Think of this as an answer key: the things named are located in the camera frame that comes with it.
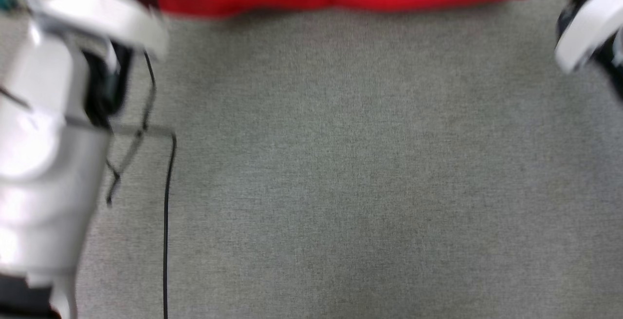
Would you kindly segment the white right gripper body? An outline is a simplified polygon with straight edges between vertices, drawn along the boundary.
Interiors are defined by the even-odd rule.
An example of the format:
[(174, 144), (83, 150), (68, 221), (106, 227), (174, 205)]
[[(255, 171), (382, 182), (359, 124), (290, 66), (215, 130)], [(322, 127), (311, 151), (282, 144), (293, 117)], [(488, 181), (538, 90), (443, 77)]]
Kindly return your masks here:
[(559, 68), (571, 73), (623, 28), (623, 0), (572, 0), (570, 20), (555, 48)]

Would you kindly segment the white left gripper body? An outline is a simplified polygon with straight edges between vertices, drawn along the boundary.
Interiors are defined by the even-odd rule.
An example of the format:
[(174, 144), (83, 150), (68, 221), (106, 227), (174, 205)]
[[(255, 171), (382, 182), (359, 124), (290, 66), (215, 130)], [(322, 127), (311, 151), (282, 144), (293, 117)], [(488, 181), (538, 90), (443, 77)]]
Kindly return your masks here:
[(165, 20), (137, 0), (25, 0), (33, 12), (76, 30), (107, 37), (165, 58), (169, 34)]

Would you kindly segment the grey fabric sofa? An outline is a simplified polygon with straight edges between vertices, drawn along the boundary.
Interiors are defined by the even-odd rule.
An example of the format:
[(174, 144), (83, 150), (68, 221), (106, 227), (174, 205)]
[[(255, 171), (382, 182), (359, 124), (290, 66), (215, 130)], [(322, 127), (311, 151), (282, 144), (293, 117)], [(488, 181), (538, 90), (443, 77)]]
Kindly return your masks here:
[(107, 319), (623, 319), (623, 102), (559, 2), (178, 21), (80, 257)]

